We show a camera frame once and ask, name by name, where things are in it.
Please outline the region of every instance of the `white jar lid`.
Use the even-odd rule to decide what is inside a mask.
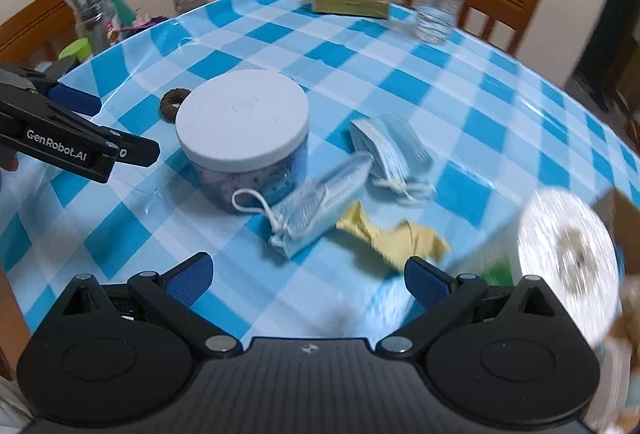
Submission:
[[[293,80],[270,70],[227,72],[184,100],[175,131],[187,157],[215,172],[249,172],[291,154],[308,132],[309,104]]]

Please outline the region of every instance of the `toilet paper roll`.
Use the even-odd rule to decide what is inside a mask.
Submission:
[[[527,203],[514,239],[514,282],[527,274],[544,278],[590,346],[597,346],[618,302],[616,255],[600,218],[574,194],[546,189]]]

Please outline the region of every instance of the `green lid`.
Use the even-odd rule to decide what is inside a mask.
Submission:
[[[91,44],[86,38],[78,38],[75,42],[71,42],[66,48],[60,51],[59,58],[66,56],[75,56],[81,62],[91,54]]]

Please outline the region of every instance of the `label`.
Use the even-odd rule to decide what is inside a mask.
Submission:
[[[68,144],[57,141],[52,137],[39,134],[32,128],[28,128],[22,139],[25,143],[48,152],[53,156],[60,157],[60,159],[77,163],[79,165],[85,165],[87,163],[88,154],[86,151],[77,147],[69,146]]]
[[[120,41],[120,21],[118,16],[114,15],[111,20],[107,20],[104,28],[107,31],[107,39],[111,46],[116,45]]]
[[[248,99],[240,100],[233,105],[227,105],[225,107],[225,111],[229,113],[234,112],[237,114],[238,112],[243,112],[247,109],[250,109],[257,103],[260,103],[260,99],[258,99],[258,97],[254,95]]]

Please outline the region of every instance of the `yellow cloth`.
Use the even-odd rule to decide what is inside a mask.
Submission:
[[[381,229],[367,218],[362,203],[356,201],[335,223],[335,227],[351,233],[370,245],[383,259],[404,271],[404,263],[409,257],[441,260],[450,251],[449,244],[433,228],[403,220],[395,229]]]

